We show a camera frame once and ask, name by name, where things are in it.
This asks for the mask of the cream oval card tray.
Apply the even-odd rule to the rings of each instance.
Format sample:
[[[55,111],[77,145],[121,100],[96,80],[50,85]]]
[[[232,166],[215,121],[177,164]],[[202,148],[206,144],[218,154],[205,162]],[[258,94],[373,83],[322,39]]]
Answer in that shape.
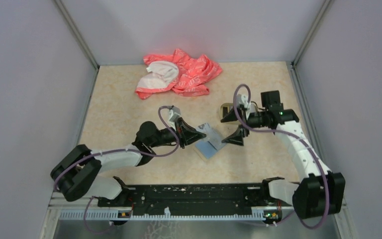
[[[240,122],[236,117],[233,103],[223,103],[220,106],[220,122],[224,124],[239,125]]]

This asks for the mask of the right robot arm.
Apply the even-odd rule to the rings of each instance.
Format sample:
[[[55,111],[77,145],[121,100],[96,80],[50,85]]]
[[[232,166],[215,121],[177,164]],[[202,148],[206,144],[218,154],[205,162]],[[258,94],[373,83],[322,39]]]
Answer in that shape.
[[[282,177],[262,181],[261,201],[273,205],[281,200],[292,205],[301,219],[322,217],[341,211],[345,178],[334,173],[318,157],[308,142],[299,118],[292,109],[285,110],[279,91],[262,92],[263,109],[253,109],[247,95],[235,94],[231,110],[221,122],[238,121],[237,130],[222,143],[243,146],[250,131],[272,132],[287,149],[297,170],[299,182]]]

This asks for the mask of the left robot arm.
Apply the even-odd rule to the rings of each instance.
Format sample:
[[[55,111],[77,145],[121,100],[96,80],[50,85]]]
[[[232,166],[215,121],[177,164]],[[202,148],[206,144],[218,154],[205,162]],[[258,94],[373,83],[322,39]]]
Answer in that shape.
[[[99,174],[121,167],[137,167],[157,157],[154,147],[184,148],[206,137],[206,134],[178,118],[173,127],[158,129],[152,121],[141,124],[135,140],[128,146],[107,151],[91,150],[84,144],[75,146],[51,171],[54,191],[68,202],[84,196],[106,198],[117,206],[129,200],[126,186],[115,178]]]

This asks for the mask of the grey credit card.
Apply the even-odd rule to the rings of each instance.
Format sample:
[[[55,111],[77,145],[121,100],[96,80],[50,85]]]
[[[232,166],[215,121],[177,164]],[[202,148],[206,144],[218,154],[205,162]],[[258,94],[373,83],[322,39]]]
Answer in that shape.
[[[204,123],[196,128],[199,132],[206,134],[206,138],[199,140],[196,143],[198,149],[213,149],[216,151],[221,150],[226,144],[222,143],[223,136],[214,128],[210,126],[209,123]]]

